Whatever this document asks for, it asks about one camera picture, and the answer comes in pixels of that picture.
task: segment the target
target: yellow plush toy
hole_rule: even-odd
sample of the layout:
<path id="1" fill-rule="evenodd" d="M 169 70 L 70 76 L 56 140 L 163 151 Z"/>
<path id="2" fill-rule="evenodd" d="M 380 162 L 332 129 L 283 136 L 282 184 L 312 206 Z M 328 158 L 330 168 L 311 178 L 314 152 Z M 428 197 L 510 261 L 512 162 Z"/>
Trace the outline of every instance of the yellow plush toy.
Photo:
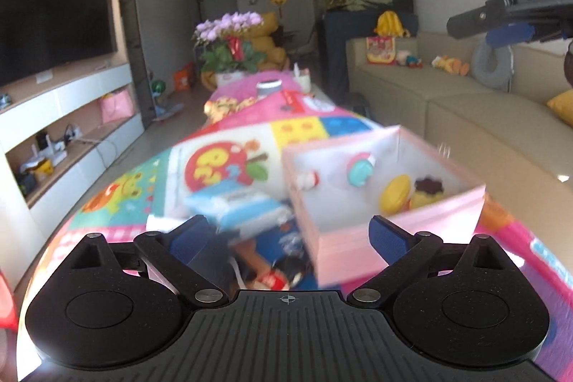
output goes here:
<path id="1" fill-rule="evenodd" d="M 469 64 L 463 63 L 455 57 L 450 58 L 448 56 L 437 56 L 432 61 L 432 67 L 445 70 L 452 75 L 462 75 L 465 77 L 469 74 Z"/>
<path id="2" fill-rule="evenodd" d="M 410 32 L 402 26 L 398 14 L 386 11 L 378 18 L 378 25 L 374 32 L 379 37 L 409 38 Z"/>

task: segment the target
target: yellow toy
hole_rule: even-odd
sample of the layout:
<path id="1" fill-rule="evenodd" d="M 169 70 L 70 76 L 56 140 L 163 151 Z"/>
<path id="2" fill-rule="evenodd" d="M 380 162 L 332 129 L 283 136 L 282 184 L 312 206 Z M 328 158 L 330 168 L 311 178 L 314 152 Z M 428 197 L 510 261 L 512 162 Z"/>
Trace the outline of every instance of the yellow toy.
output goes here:
<path id="1" fill-rule="evenodd" d="M 445 196 L 441 180 L 426 177 L 416 180 L 415 191 L 410 199 L 410 209 L 418 209 L 428 204 L 436 203 Z"/>
<path id="2" fill-rule="evenodd" d="M 404 174 L 392 179 L 380 195 L 380 212 L 385 216 L 397 214 L 408 202 L 412 188 L 411 178 Z"/>
<path id="3" fill-rule="evenodd" d="M 469 73 L 469 64 L 463 63 L 455 57 L 437 56 L 432 61 L 432 67 L 445 70 L 452 75 L 462 75 L 463 77 Z"/>
<path id="4" fill-rule="evenodd" d="M 374 32 L 379 37 L 409 38 L 410 32 L 402 26 L 398 14 L 386 11 L 378 18 L 378 25 Z"/>

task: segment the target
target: pink bag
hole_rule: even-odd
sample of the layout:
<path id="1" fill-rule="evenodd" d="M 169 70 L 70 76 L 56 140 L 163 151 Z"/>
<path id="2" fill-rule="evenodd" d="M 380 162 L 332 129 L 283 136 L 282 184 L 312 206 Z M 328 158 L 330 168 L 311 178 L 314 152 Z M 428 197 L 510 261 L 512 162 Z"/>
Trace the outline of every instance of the pink bag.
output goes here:
<path id="1" fill-rule="evenodd" d="M 101 98 L 100 107 L 101 119 L 104 124 L 132 117 L 135 113 L 134 103 L 131 101 L 130 93 L 127 90 Z"/>

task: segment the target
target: pink box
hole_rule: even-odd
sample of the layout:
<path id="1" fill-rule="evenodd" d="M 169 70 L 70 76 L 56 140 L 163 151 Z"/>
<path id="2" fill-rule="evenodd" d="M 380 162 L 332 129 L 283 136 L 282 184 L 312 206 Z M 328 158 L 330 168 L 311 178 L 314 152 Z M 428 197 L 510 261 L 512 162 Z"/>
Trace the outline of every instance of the pink box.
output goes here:
<path id="1" fill-rule="evenodd" d="M 366 186 L 354 188 L 346 181 L 346 167 L 362 152 L 372 154 L 376 165 Z M 403 127 L 288 146 L 283 170 L 321 287 L 374 275 L 388 265 L 370 246 L 369 222 L 380 214 L 379 196 L 394 177 L 442 180 L 445 199 L 389 219 L 410 233 L 435 233 L 446 243 L 470 241 L 485 194 L 479 179 Z M 317 172 L 319 184 L 300 191 L 297 174 L 308 171 Z"/>

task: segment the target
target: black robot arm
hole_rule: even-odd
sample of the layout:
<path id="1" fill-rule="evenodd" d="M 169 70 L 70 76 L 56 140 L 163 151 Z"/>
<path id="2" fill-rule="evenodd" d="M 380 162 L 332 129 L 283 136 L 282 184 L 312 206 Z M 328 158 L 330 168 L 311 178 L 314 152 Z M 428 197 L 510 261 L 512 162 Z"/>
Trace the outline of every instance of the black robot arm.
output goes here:
<path id="1" fill-rule="evenodd" d="M 493 48 L 573 38 L 573 0 L 488 0 L 450 18 L 448 33 L 457 39 L 486 34 Z M 573 43 L 564 70 L 573 86 Z"/>

